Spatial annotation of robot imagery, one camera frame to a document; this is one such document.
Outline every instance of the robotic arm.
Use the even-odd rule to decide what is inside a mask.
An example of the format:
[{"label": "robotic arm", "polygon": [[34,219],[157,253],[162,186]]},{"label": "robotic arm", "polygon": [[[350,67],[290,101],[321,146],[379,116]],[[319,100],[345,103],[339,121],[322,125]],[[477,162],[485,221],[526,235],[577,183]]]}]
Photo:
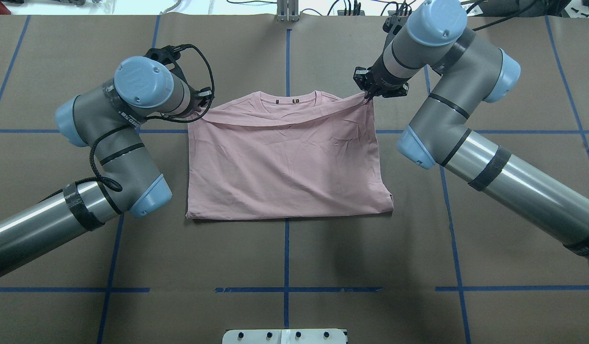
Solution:
[{"label": "robotic arm", "polygon": [[[192,45],[150,49],[146,56],[122,61],[114,78],[76,96],[56,111],[56,124],[67,140],[91,146],[96,178],[70,183],[59,191],[0,223],[0,277],[61,246],[111,218],[129,211],[134,217],[164,205],[172,192],[152,161],[136,128],[151,113],[171,122],[201,118],[211,106],[212,87],[194,90],[176,63]],[[165,65],[174,65],[168,70]],[[180,121],[206,106],[192,120]],[[97,158],[104,173],[95,167]]]},{"label": "robotic arm", "polygon": [[442,75],[397,143],[423,168],[435,163],[526,218],[589,266],[589,200],[465,126],[480,102],[496,102],[515,85],[520,66],[466,28],[458,0],[426,0],[404,22],[386,21],[384,52],[354,81],[367,97],[404,96],[424,65]]}]

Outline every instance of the pink shirt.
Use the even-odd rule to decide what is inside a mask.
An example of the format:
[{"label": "pink shirt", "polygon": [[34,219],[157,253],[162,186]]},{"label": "pink shirt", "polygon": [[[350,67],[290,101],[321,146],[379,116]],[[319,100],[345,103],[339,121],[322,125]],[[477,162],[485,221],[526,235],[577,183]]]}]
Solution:
[{"label": "pink shirt", "polygon": [[314,91],[232,100],[189,125],[187,218],[255,220],[393,210],[373,101]]}]

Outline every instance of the light blue joint cap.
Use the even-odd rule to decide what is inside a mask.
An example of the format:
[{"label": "light blue joint cap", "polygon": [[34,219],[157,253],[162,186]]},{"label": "light blue joint cap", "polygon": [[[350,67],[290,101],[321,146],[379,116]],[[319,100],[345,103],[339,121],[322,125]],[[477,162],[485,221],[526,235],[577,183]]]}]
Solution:
[{"label": "light blue joint cap", "polygon": [[467,11],[458,0],[425,0],[405,27],[415,41],[426,46],[456,42],[467,26]]},{"label": "light blue joint cap", "polygon": [[174,92],[174,77],[161,63],[133,56],[116,69],[114,86],[122,99],[134,107],[155,108]]},{"label": "light blue joint cap", "polygon": [[486,103],[493,103],[501,100],[504,96],[507,95],[507,92],[509,92],[511,88],[515,86],[515,83],[517,83],[518,79],[520,78],[520,72],[522,71],[520,64],[512,59],[511,56],[507,55],[503,49],[501,49],[501,53],[501,72],[498,75],[498,80],[496,80],[494,89],[492,89],[492,92],[490,92],[490,94],[484,100]]},{"label": "light blue joint cap", "polygon": [[67,138],[69,143],[78,147],[88,146],[78,134],[76,130],[76,124],[74,123],[74,102],[78,96],[71,98],[65,104],[61,105],[55,111],[55,122],[56,127],[59,129],[61,134]]},{"label": "light blue joint cap", "polygon": [[435,159],[410,126],[405,128],[401,138],[397,141],[397,150],[427,170],[435,165]]},{"label": "light blue joint cap", "polygon": [[172,198],[172,190],[165,181],[165,177],[161,174],[152,185],[142,194],[142,196],[135,201],[133,207],[129,209],[129,213],[133,217],[146,216],[156,209],[159,209]]}]

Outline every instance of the white bracket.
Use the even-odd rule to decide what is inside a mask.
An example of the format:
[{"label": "white bracket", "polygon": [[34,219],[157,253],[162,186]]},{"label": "white bracket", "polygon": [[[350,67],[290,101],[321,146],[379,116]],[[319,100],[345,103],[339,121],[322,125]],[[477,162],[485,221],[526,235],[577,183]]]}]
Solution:
[{"label": "white bracket", "polygon": [[230,330],[222,344],[348,344],[340,329]]},{"label": "white bracket", "polygon": [[299,0],[277,0],[277,21],[298,22]]}]

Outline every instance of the garment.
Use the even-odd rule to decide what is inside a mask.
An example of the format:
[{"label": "garment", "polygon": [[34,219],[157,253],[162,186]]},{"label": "garment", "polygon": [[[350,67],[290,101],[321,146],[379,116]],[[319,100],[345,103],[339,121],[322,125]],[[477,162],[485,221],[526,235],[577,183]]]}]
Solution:
[{"label": "garment", "polygon": [[263,92],[189,124],[188,218],[255,220],[392,211],[373,100]]}]

